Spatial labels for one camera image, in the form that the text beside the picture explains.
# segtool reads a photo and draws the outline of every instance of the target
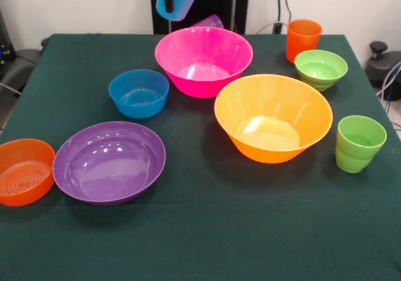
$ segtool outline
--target bowl rim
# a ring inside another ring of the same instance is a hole
[[[80,198],[80,197],[77,197],[77,196],[75,196],[75,195],[72,195],[72,194],[66,192],[65,190],[63,190],[63,189],[59,186],[58,181],[57,181],[57,178],[56,178],[56,175],[55,175],[55,166],[56,166],[56,164],[57,164],[57,163],[56,163],[56,160],[57,160],[58,153],[64,148],[65,145],[68,144],[68,142],[69,142],[71,139],[73,139],[74,137],[78,136],[80,133],[82,133],[82,132],[84,132],[84,131],[86,131],[86,130],[88,130],[88,129],[90,129],[90,128],[94,128],[94,127],[96,127],[96,126],[100,126],[100,125],[111,125],[111,124],[115,124],[115,123],[122,123],[122,124],[124,124],[124,125],[131,125],[131,126],[132,126],[132,125],[135,125],[135,126],[139,126],[139,127],[141,127],[141,128],[147,129],[147,130],[149,130],[151,133],[153,133],[153,134],[155,135],[155,137],[159,140],[159,142],[160,142],[160,144],[162,145],[162,148],[163,148],[163,163],[161,164],[160,170],[159,170],[159,172],[156,174],[156,177],[152,180],[152,182],[150,182],[147,186],[143,187],[143,188],[142,188],[141,190],[139,190],[138,192],[135,192],[134,194],[125,195],[124,197],[114,198],[114,199],[111,199],[111,200],[102,200],[102,201],[98,201],[98,200],[91,200],[91,199],[89,199],[89,198]],[[66,195],[68,195],[69,197],[72,197],[72,198],[74,198],[74,199],[76,199],[76,200],[78,200],[78,201],[85,202],[85,203],[98,204],[98,205],[104,204],[104,205],[106,205],[106,204],[118,203],[118,202],[120,202],[120,201],[127,202],[127,201],[129,201],[131,198],[135,198],[137,195],[139,195],[139,194],[143,193],[144,191],[146,191],[149,187],[151,187],[151,186],[156,182],[156,180],[157,180],[157,179],[159,178],[159,176],[162,174],[162,172],[163,172],[163,170],[164,170],[164,166],[165,166],[166,157],[167,157],[167,154],[166,154],[165,146],[164,146],[164,143],[163,143],[162,139],[160,138],[160,136],[159,136],[158,134],[156,134],[156,132],[154,132],[154,131],[151,130],[150,128],[147,128],[146,126],[140,125],[140,124],[138,124],[138,123],[131,123],[131,122],[129,122],[129,121],[106,121],[106,122],[103,122],[103,123],[97,123],[97,124],[95,124],[95,125],[88,126],[88,127],[84,128],[84,129],[82,129],[82,130],[76,132],[76,133],[73,134],[71,137],[69,137],[69,138],[62,144],[62,146],[58,149],[58,151],[57,151],[57,153],[56,153],[56,156],[55,156],[54,161],[53,161],[52,172],[53,172],[53,178],[55,179],[55,183],[56,183],[57,187],[58,187],[63,193],[65,193]]]
[[[40,139],[36,139],[36,138],[19,138],[19,139],[15,139],[15,140],[11,140],[11,141],[5,142],[5,143],[1,144],[0,146],[3,147],[3,146],[6,146],[6,145],[12,145],[13,143],[16,143],[16,142],[19,142],[19,141],[35,141],[35,142],[40,143],[41,145],[45,146],[46,149],[48,149],[51,152],[51,155],[52,155],[52,158],[53,158],[52,164],[50,165],[50,171],[39,182],[37,182],[37,184],[35,184],[32,187],[29,187],[27,190],[24,190],[23,192],[13,193],[11,195],[1,195],[0,194],[0,198],[8,198],[8,199],[10,199],[10,198],[18,198],[21,195],[25,195],[27,192],[35,192],[35,191],[37,191],[38,187],[40,187],[41,184],[43,182],[45,182],[50,176],[53,177],[53,163],[54,163],[55,156],[56,156],[56,153],[55,153],[55,150],[53,149],[53,147],[49,143],[47,143],[47,142],[45,142],[43,140],[40,140]],[[34,203],[34,202],[38,201],[39,199],[43,198],[50,191],[50,189],[51,188],[49,188],[49,190],[46,190],[45,192],[40,192],[39,195],[35,196],[35,199],[29,200],[28,204]]]
[[[158,74],[159,76],[163,77],[163,81],[167,84],[167,90],[163,93],[163,95],[161,97],[159,97],[157,100],[151,101],[149,103],[145,103],[143,105],[128,105],[125,103],[120,102],[119,100],[117,100],[111,93],[111,87],[113,83],[117,82],[117,79],[125,74],[130,74],[130,73],[136,73],[136,72],[147,72],[147,73],[152,73],[152,74]],[[133,69],[133,70],[128,70],[128,71],[124,71],[123,73],[120,73],[118,76],[114,77],[112,79],[112,81],[110,82],[110,84],[108,85],[108,95],[109,97],[111,97],[111,99],[114,101],[114,103],[119,104],[119,105],[124,105],[124,106],[129,106],[129,107],[133,107],[133,108],[141,108],[141,107],[146,107],[148,105],[152,105],[152,104],[156,104],[157,102],[159,102],[160,100],[166,98],[166,96],[168,95],[170,90],[170,82],[168,81],[168,79],[165,77],[164,74],[159,73],[158,71],[154,71],[151,69]]]
[[[267,150],[267,149],[264,149],[264,148],[260,148],[260,147],[258,147],[258,146],[250,145],[250,144],[244,142],[243,140],[238,139],[237,136],[234,136],[234,135],[232,135],[230,132],[228,132],[228,130],[223,126],[223,124],[222,124],[221,121],[219,120],[219,115],[217,115],[217,111],[216,111],[216,108],[217,108],[217,106],[216,106],[216,105],[217,105],[217,100],[220,98],[220,96],[223,94],[223,92],[224,92],[225,90],[227,90],[227,89],[226,89],[227,87],[234,86],[236,83],[241,82],[241,81],[243,81],[244,79],[250,79],[250,78],[261,77],[261,76],[263,76],[263,77],[274,76],[274,77],[279,77],[279,78],[282,78],[282,79],[288,79],[288,80],[290,80],[290,81],[292,81],[292,82],[299,83],[301,86],[307,87],[308,89],[314,91],[316,94],[318,94],[318,95],[321,97],[321,99],[324,101],[324,104],[327,105],[327,107],[328,107],[328,109],[329,109],[329,114],[330,114],[330,119],[329,119],[329,121],[330,121],[330,123],[328,124],[326,130],[322,133],[321,136],[319,136],[318,139],[316,139],[315,141],[313,141],[313,142],[311,142],[311,143],[308,143],[308,144],[306,144],[306,145],[299,146],[299,147],[297,147],[297,148],[292,148],[292,149],[287,149],[287,150]],[[291,78],[291,77],[289,77],[289,76],[282,76],[282,75],[280,75],[280,74],[252,74],[252,75],[250,75],[250,76],[243,76],[242,78],[239,78],[239,79],[236,79],[235,81],[232,81],[231,83],[229,83],[228,85],[226,85],[223,89],[221,89],[221,91],[220,91],[219,94],[217,95],[216,100],[215,100],[215,102],[214,102],[214,115],[215,115],[215,117],[216,117],[216,119],[217,119],[217,122],[218,122],[219,125],[221,126],[221,128],[222,128],[230,137],[233,137],[235,140],[237,140],[237,141],[243,143],[244,145],[250,146],[250,147],[252,147],[252,148],[256,148],[256,149],[261,150],[261,151],[272,151],[272,152],[275,152],[275,153],[286,153],[286,152],[289,152],[289,151],[300,151],[300,150],[305,150],[305,149],[311,147],[312,145],[315,145],[317,142],[321,141],[321,140],[328,134],[328,132],[330,131],[330,129],[331,129],[332,125],[333,125],[333,110],[332,110],[332,108],[331,108],[331,106],[330,106],[330,103],[328,102],[328,100],[327,100],[317,89],[314,89],[314,87],[312,87],[312,86],[310,86],[310,85],[308,85],[308,84],[306,84],[306,83],[304,83],[304,82],[302,82],[302,81],[300,81],[300,80],[298,80],[298,79],[294,79],[294,78]]]
[[[215,31],[217,31],[217,32],[234,34],[235,37],[240,38],[240,40],[242,40],[242,41],[245,42],[245,44],[247,45],[248,49],[251,51],[251,57],[249,57],[249,60],[247,61],[246,65],[244,65],[243,67],[241,66],[241,69],[237,69],[237,72],[232,73],[232,74],[230,74],[229,76],[226,76],[225,78],[213,79],[213,80],[211,80],[211,81],[203,81],[203,80],[199,80],[199,79],[187,79],[187,80],[189,80],[189,81],[191,81],[191,82],[200,82],[200,83],[224,81],[225,79],[233,78],[233,77],[236,76],[237,74],[242,73],[242,72],[252,63],[253,56],[254,56],[253,47],[252,47],[251,43],[249,43],[249,41],[248,41],[244,36],[241,36],[240,34],[237,34],[237,33],[235,33],[235,32],[232,32],[232,31],[230,31],[230,30],[228,30],[228,29],[217,28],[217,27],[214,27],[214,26],[190,26],[189,28],[178,29],[178,30],[176,30],[176,31],[174,31],[174,32],[171,32],[170,34],[167,34],[166,36],[164,36],[164,37],[157,43],[156,48],[155,48],[155,59],[156,59],[156,62],[159,64],[159,66],[160,66],[166,73],[171,74],[172,76],[175,76],[176,78],[185,79],[185,78],[180,77],[180,76],[177,76],[175,73],[171,73],[170,71],[168,71],[167,69],[165,69],[164,66],[162,66],[162,65],[160,64],[160,58],[158,57],[158,54],[159,54],[159,49],[161,48],[162,43],[163,43],[165,40],[167,40],[167,38],[169,38],[169,37],[171,37],[171,36],[173,36],[174,34],[177,34],[177,33],[188,32],[188,31],[190,31],[191,29],[213,29],[213,30],[215,30]]]
[[[297,63],[297,60],[299,60],[299,57],[302,57],[302,56],[304,56],[304,55],[306,55],[306,54],[308,54],[308,53],[314,53],[314,52],[323,53],[323,54],[331,54],[331,55],[333,55],[334,57],[336,57],[337,59],[339,59],[340,62],[345,63],[345,71],[344,71],[344,73],[340,74],[339,76],[336,76],[335,78],[325,78],[325,79],[317,78],[316,76],[312,76],[312,75],[310,75],[310,74],[308,74],[308,73],[305,73],[305,72],[299,67],[299,63]],[[304,75],[308,76],[309,78],[318,79],[318,80],[320,80],[320,81],[334,81],[334,82],[335,82],[335,81],[338,81],[339,79],[341,79],[342,77],[344,77],[344,75],[346,75],[346,73],[348,72],[348,63],[344,60],[344,58],[342,58],[342,57],[339,56],[338,54],[333,53],[333,52],[331,52],[331,51],[325,51],[324,49],[309,49],[309,50],[307,50],[307,51],[303,51],[303,52],[297,54],[296,57],[295,57],[295,60],[294,60],[294,65],[295,65],[296,70],[298,70],[298,73],[301,72],[301,73],[303,73]]]

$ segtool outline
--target pink bowl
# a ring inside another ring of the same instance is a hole
[[[251,64],[253,50],[234,32],[197,26],[168,34],[156,46],[155,57],[181,92],[213,98]]]

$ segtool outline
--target blue bowl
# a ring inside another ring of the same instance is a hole
[[[115,77],[108,93],[125,116],[148,118],[163,110],[169,88],[169,81],[161,73],[138,69]]]

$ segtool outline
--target dark green tablecloth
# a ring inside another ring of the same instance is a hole
[[[297,77],[285,36],[248,36],[244,73]],[[54,35],[0,136],[39,138],[55,150],[103,121],[128,120],[108,97],[121,72],[161,71],[160,36]],[[137,121],[157,132],[167,162],[131,203],[95,207],[56,185],[22,208],[0,207],[0,280],[400,280],[401,144],[344,36],[319,45],[343,56],[347,75],[323,94],[333,127],[288,163],[240,154],[216,123],[214,99],[174,86],[161,114]],[[388,132],[359,174],[334,164],[338,121],[368,115]]]

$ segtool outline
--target green cup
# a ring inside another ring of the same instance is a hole
[[[344,117],[337,129],[336,164],[347,173],[359,173],[386,139],[386,130],[377,121],[360,115]]]

